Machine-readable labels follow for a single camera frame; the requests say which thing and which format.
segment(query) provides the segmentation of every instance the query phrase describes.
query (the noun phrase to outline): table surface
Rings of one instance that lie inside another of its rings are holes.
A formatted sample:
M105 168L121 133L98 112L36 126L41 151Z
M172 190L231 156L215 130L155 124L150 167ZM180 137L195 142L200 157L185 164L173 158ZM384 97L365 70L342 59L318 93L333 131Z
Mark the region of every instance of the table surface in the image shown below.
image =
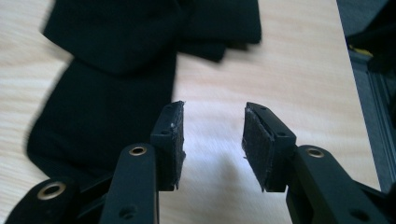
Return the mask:
M0 222L45 180L26 136L70 55L39 33L50 0L0 1ZM180 188L160 193L161 223L291 223L284 193L262 193L241 138L246 102L268 106L297 145L329 150L379 189L335 0L260 0L263 41L221 63L178 55L185 101Z

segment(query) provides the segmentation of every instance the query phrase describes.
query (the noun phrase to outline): wooden table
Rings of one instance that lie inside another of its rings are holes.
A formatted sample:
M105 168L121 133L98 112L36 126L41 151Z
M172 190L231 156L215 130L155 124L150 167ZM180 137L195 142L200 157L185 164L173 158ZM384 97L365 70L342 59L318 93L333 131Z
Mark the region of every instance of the wooden table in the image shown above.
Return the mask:
M70 56L39 33L50 0L0 2L0 222L46 179L27 132ZM185 104L180 190L161 192L162 223L290 223L283 193L261 193L241 138L247 101L271 108L297 145L329 150L379 189L335 0L260 0L263 41L222 63L179 55Z

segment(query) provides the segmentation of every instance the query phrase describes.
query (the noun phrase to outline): black cloth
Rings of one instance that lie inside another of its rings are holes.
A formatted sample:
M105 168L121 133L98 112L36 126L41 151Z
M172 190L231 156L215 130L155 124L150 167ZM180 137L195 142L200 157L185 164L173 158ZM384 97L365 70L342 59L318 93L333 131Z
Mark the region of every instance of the black cloth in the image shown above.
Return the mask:
M148 143L171 103L177 50L219 61L261 39L257 0L57 0L44 35L73 54L29 135L48 176L89 185L120 151Z

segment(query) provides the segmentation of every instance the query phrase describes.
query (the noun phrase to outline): wood grain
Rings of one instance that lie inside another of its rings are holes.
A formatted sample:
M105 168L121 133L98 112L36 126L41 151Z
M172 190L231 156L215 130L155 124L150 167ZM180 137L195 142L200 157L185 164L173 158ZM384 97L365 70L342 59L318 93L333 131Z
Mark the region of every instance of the wood grain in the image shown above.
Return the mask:
M298 145L329 150L379 188L334 0L260 0L263 41L221 63L180 54L174 99L185 101L180 190L161 192L161 223L290 223L283 193L261 193L241 138L246 102L268 106ZM0 222L46 179L26 134L70 55L39 31L50 0L0 2Z

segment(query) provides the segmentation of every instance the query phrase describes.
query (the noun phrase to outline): black plastic part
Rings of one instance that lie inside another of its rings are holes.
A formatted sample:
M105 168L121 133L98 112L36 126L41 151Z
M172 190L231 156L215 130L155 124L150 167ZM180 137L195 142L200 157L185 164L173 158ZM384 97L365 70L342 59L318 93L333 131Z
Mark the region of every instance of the black plastic part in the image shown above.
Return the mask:
M247 103L242 148L262 190L285 191L285 160L295 142L294 133L270 109Z
M150 143L156 148L158 190L178 188L183 161L183 105L181 101L166 105L151 133Z
M287 204L293 223L388 223L325 149L298 147L291 164Z
M99 223L158 223L156 186L154 147L128 146L120 154Z
M34 186L14 207L7 224L75 223L78 185L67 177L56 177Z

